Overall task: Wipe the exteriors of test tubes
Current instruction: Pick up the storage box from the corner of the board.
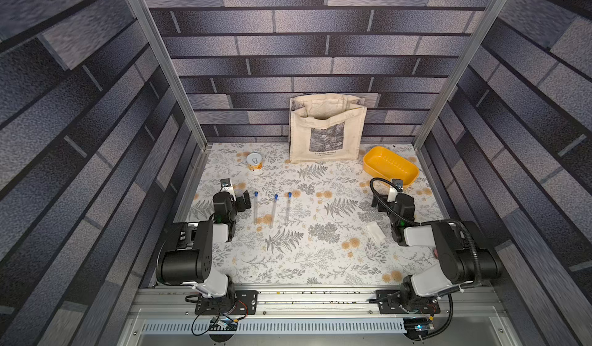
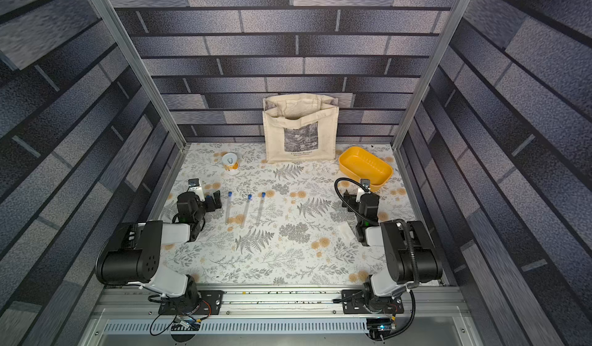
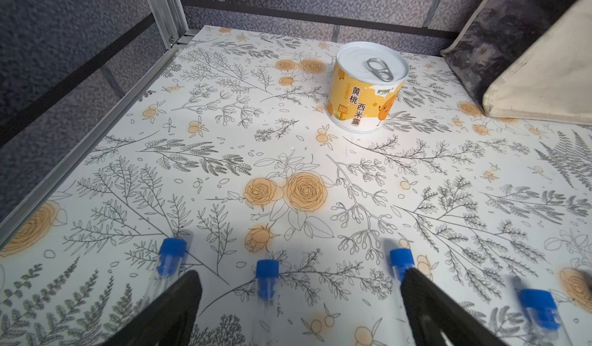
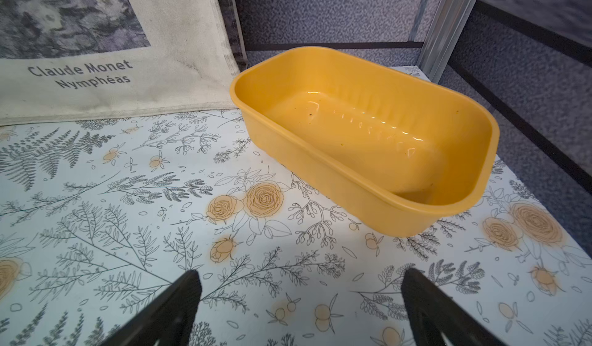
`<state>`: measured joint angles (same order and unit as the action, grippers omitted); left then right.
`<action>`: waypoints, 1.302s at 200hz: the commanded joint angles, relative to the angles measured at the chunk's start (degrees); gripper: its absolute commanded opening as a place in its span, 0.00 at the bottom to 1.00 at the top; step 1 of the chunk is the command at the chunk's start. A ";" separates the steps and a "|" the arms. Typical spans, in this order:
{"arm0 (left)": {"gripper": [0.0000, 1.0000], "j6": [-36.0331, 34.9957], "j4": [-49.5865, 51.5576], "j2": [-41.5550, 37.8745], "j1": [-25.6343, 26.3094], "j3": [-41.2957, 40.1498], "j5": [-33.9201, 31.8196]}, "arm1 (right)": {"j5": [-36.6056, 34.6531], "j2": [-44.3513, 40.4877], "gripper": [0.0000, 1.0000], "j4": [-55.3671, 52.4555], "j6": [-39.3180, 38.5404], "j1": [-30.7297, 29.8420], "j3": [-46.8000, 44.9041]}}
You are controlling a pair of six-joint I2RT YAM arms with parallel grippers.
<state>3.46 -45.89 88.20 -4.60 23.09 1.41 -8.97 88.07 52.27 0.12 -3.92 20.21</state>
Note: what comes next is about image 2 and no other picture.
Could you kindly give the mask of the white wipe cloth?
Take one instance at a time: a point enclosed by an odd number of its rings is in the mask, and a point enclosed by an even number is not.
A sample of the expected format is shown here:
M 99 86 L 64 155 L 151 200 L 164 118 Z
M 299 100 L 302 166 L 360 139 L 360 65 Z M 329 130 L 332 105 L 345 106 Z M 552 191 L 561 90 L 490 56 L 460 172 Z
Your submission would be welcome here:
M 342 237 L 342 240 L 346 244 L 350 244 L 351 242 L 357 241 L 356 235 L 352 228 L 346 222 L 341 222 L 338 224 L 338 231 Z

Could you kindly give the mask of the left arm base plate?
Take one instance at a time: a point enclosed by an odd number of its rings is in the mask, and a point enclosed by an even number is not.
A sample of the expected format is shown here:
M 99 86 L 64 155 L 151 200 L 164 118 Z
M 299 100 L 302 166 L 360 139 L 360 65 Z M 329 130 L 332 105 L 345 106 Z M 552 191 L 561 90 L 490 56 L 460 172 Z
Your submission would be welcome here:
M 198 291 L 179 298 L 164 298 L 158 315 L 219 315 L 223 296 L 223 291 Z

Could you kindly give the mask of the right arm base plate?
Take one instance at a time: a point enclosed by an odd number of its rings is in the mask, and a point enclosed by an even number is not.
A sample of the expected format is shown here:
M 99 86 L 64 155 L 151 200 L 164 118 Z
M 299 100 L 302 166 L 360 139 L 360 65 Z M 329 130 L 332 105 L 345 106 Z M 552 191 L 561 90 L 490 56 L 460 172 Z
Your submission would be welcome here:
M 380 298 L 367 290 L 342 290 L 333 302 L 340 304 L 346 315 L 398 315 L 405 311 L 400 298 Z

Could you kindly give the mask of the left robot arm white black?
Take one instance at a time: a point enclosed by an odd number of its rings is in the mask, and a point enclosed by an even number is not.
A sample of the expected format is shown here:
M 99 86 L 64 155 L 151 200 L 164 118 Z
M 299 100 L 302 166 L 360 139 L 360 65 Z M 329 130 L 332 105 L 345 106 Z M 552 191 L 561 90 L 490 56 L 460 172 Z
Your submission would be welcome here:
M 196 241 L 205 215 L 222 208 L 220 191 L 200 197 L 191 189 L 177 198 L 170 223 L 122 223 L 103 245 L 97 258 L 97 280 L 108 286 L 136 286 L 150 292 L 160 315 L 207 317 L 218 315 L 222 291 L 200 292 L 194 279 L 163 264 L 161 248 Z

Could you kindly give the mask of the yellow plastic tray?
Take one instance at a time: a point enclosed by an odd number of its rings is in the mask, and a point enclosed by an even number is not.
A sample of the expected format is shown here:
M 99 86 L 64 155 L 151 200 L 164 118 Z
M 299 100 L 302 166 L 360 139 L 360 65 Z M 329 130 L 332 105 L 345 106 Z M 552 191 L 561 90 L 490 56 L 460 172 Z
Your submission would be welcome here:
M 393 168 L 384 160 L 361 147 L 350 147 L 339 156 L 339 169 L 354 181 L 369 181 L 369 188 L 377 192 L 393 175 Z

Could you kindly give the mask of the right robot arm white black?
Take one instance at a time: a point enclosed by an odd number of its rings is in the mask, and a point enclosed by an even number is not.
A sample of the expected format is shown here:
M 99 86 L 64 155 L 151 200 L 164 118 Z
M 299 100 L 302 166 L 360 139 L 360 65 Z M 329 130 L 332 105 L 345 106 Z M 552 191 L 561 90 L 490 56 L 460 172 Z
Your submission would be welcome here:
M 378 222 L 379 196 L 365 193 L 348 198 L 349 210 L 356 212 L 356 237 L 365 247 L 381 247 L 385 268 L 369 275 L 362 290 L 344 295 L 344 308 L 360 314 L 402 314 L 401 296 L 420 284 L 442 278 L 442 262 L 421 221 Z

